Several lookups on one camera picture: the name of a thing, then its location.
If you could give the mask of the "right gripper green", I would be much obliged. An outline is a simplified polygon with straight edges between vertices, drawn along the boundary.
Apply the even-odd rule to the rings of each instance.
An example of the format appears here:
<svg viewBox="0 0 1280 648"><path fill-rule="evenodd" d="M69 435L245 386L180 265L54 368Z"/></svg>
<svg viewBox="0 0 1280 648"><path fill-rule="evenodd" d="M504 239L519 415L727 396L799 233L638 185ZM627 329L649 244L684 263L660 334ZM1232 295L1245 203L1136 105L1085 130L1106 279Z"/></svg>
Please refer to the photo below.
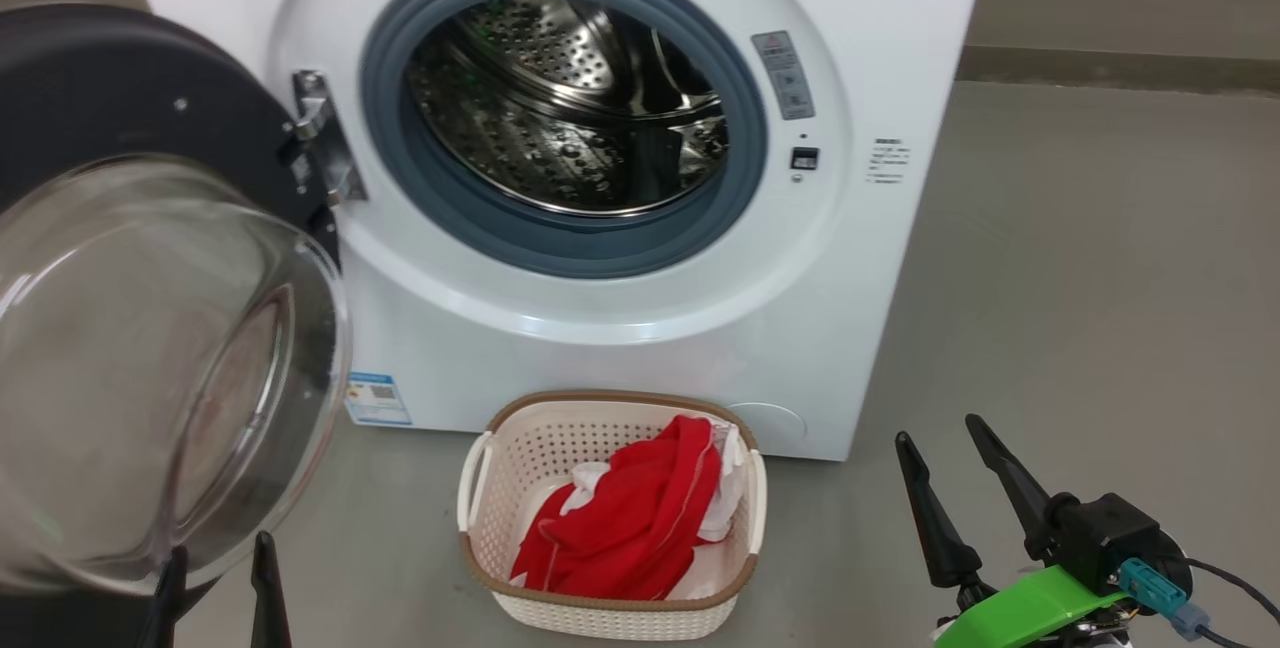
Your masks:
<svg viewBox="0 0 1280 648"><path fill-rule="evenodd" d="M965 426L1012 506L1030 560L1057 560L1061 528L1056 512L1076 505L1076 497L1068 492L1051 496L982 416L966 415ZM980 557L960 539L913 438L899 432L895 450L931 584L943 589L977 587ZM1124 598L1126 594L1115 589L1097 595L1059 566L1043 569L937 628L932 642L934 647L1025 647Z"/></svg>

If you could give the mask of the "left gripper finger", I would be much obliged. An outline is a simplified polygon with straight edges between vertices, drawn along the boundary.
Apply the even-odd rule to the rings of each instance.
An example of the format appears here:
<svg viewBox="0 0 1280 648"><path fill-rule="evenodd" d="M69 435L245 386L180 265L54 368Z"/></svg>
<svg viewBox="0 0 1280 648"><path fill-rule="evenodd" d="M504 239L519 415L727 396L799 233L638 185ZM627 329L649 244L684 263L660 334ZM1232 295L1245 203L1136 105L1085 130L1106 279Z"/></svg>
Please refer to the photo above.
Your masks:
<svg viewBox="0 0 1280 648"><path fill-rule="evenodd" d="M187 570L187 548L183 546L173 547L169 560L159 575L136 647L168 648L174 645L175 626L184 613Z"/></svg>
<svg viewBox="0 0 1280 648"><path fill-rule="evenodd" d="M255 612L250 645L292 647L276 546L269 531L259 531L255 537L251 583L255 590Z"/></svg>

